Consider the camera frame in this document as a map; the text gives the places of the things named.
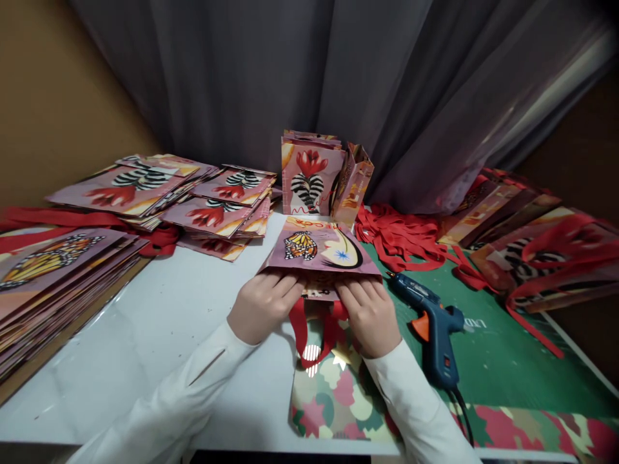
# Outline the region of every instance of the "curtain fold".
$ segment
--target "curtain fold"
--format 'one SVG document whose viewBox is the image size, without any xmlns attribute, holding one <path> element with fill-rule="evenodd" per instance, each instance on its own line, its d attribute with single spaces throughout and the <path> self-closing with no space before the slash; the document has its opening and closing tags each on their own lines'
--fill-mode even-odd
<svg viewBox="0 0 619 464">
<path fill-rule="evenodd" d="M 336 134 L 371 155 L 369 201 L 403 213 L 456 208 L 609 30 L 580 0 L 71 3 L 169 152 L 277 172 L 283 129 Z"/>
</svg>

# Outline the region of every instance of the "pile of red ribbons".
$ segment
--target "pile of red ribbons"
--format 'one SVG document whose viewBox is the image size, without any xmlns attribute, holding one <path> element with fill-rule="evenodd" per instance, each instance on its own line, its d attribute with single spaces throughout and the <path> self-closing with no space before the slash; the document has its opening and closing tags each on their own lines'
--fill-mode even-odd
<svg viewBox="0 0 619 464">
<path fill-rule="evenodd" d="M 455 256 L 446 245 L 437 243 L 438 223 L 433 218 L 415 215 L 403 215 L 386 204 L 374 204 L 371 211 L 363 206 L 359 209 L 355 234 L 360 242 L 372 243 L 378 257 L 392 272 L 432 271 L 440 268 L 446 260 L 456 264 L 453 274 L 475 291 L 488 289 L 497 293 L 483 274 L 469 262 L 458 246 L 453 246 Z M 425 262 L 413 262 L 411 256 L 424 259 Z M 559 358 L 563 352 L 533 327 L 521 314 L 510 305 L 507 312 L 531 335 L 539 340 Z"/>
</svg>

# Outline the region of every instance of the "white table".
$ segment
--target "white table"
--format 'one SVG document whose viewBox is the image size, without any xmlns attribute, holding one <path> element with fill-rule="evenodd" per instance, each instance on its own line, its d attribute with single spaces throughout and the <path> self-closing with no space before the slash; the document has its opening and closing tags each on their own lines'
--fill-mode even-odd
<svg viewBox="0 0 619 464">
<path fill-rule="evenodd" d="M 129 411 L 227 316 L 266 259 L 285 216 L 235 263 L 178 247 L 155 260 L 0 408 L 0 441 L 82 444 Z M 295 366 L 290 323 L 240 367 L 197 449 L 398 455 L 389 443 L 301 438 L 290 425 Z M 560 453 L 478 449 L 482 458 L 576 462 Z"/>
</svg>

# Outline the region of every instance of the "white shirt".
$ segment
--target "white shirt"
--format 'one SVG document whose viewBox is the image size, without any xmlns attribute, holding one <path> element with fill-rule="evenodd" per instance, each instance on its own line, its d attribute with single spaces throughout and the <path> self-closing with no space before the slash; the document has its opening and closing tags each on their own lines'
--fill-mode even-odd
<svg viewBox="0 0 619 464">
<path fill-rule="evenodd" d="M 255 348 L 239 340 L 224 322 L 150 398 L 137 400 L 127 415 L 68 462 L 178 464 L 190 440 L 208 422 L 219 393 Z M 386 356 L 365 363 L 400 429 L 408 461 L 480 462 L 404 341 Z"/>
</svg>

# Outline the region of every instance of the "hot glue gun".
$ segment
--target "hot glue gun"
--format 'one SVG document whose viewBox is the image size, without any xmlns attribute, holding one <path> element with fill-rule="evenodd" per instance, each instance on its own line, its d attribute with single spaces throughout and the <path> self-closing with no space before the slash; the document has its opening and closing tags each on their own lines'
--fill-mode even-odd
<svg viewBox="0 0 619 464">
<path fill-rule="evenodd" d="M 455 306 L 443 308 L 440 298 L 404 274 L 387 272 L 399 296 L 422 316 L 411 321 L 413 330 L 426 343 L 424 371 L 435 387 L 455 391 L 460 379 L 449 335 L 464 330 L 464 315 Z"/>
</svg>

